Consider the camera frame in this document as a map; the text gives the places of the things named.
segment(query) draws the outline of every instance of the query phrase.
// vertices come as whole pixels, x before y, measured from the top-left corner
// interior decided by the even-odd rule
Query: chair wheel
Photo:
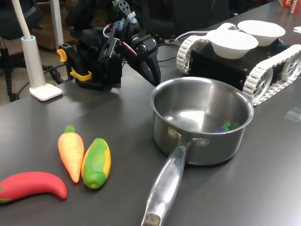
[[[9,100],[10,102],[14,102],[17,98],[17,93],[12,93],[10,96],[9,96]]]

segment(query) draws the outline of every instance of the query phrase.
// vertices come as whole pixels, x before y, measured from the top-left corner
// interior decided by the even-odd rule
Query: red box
[[[299,14],[300,6],[301,6],[301,0],[291,0],[291,10],[290,10],[290,13],[294,14],[294,15]]]
[[[287,8],[291,7],[292,0],[278,0],[278,1],[282,7],[287,7]]]

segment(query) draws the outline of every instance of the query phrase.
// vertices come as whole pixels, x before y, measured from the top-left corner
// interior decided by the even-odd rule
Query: toy red chili pepper
[[[0,182],[0,204],[40,193],[52,193],[63,200],[68,196],[64,182],[50,173],[19,173]]]

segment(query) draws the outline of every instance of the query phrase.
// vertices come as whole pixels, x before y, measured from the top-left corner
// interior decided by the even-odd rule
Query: yellow clamp
[[[72,68],[72,72],[70,72],[70,75],[72,75],[74,78],[77,78],[80,81],[87,81],[92,78],[92,73],[90,71],[88,71],[88,72],[89,72],[89,74],[87,74],[87,75],[80,75],[80,74],[77,74],[74,71],[74,69]]]
[[[58,55],[60,55],[60,57],[61,57],[61,62],[62,62],[62,63],[65,63],[65,62],[67,61],[67,55],[66,55],[65,51],[62,50],[62,49],[58,49],[58,50],[57,50],[57,53],[58,53]]]

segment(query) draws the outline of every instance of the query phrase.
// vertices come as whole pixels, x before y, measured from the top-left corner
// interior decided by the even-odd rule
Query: red wire
[[[111,24],[107,24],[105,27],[104,27],[104,29],[103,29],[103,35],[104,35],[104,37],[106,37],[106,38],[108,38],[108,36],[107,35],[105,35],[105,30],[110,26]],[[124,41],[122,42],[123,43],[123,45],[126,47],[126,48],[128,48],[135,56],[137,56],[137,53],[129,46],[129,45],[127,45]]]

